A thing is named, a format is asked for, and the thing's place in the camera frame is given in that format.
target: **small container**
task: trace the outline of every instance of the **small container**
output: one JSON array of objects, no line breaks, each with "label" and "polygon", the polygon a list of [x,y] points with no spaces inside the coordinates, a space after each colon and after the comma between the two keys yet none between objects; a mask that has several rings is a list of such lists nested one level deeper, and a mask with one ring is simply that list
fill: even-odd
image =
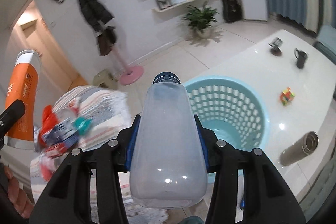
[{"label": "small container", "polygon": [[159,74],[148,89],[130,168],[133,200],[147,208],[192,206],[205,195],[207,170],[187,90]]},{"label": "small container", "polygon": [[318,144],[319,138],[316,132],[310,131],[281,153],[280,163],[289,166],[313,153]]}]

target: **stool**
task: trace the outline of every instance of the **stool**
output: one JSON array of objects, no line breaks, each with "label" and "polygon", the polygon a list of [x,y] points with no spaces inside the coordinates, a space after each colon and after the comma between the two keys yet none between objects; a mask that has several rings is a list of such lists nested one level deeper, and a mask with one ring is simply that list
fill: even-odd
[{"label": "stool", "polygon": [[92,85],[110,90],[118,90],[117,79],[113,78],[111,73],[106,69],[99,72],[93,78]]}]

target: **table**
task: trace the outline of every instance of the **table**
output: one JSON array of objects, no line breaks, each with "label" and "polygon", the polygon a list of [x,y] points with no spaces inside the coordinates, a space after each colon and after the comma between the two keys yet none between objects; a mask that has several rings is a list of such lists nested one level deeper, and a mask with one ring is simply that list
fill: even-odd
[{"label": "table", "polygon": [[[282,56],[270,53],[276,37],[283,41]],[[308,54],[303,70],[296,67],[295,48]],[[280,30],[260,43],[207,70],[204,75],[224,75],[244,81],[261,96],[269,114],[270,136],[264,150],[298,200],[303,198],[324,164],[334,143],[333,131],[321,132],[336,83],[336,66],[304,40]],[[292,103],[283,106],[279,101],[282,90],[290,87],[296,94]],[[283,150],[305,133],[316,131],[319,146],[316,151],[288,167],[279,163]]]}]

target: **striped blanket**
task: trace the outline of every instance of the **striped blanket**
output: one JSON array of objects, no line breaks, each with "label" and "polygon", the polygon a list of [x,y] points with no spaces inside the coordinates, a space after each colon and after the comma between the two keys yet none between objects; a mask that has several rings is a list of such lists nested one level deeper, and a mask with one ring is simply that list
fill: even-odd
[{"label": "striped blanket", "polygon": [[[127,93],[107,90],[96,86],[79,86],[63,95],[54,105],[53,112],[58,113],[76,97],[81,98],[79,116],[92,120],[91,130],[80,137],[78,147],[83,151],[99,148],[108,140],[116,138],[120,130],[132,125],[126,104]],[[37,202],[47,182],[41,177],[39,162],[42,156],[31,161],[31,190]],[[56,158],[62,161],[65,156]],[[130,224],[159,224],[167,220],[165,210],[148,209],[135,204],[130,196],[129,173],[120,173],[120,186]],[[97,210],[96,178],[91,176],[90,198],[92,221],[99,223]]]}]

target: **black coat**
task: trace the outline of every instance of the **black coat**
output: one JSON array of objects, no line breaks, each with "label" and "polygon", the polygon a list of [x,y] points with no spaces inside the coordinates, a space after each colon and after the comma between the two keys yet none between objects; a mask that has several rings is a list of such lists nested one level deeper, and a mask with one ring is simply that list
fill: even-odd
[{"label": "black coat", "polygon": [[103,24],[109,22],[114,16],[105,9],[104,5],[98,0],[78,0],[82,14],[95,31],[101,31],[101,26],[98,20]]}]

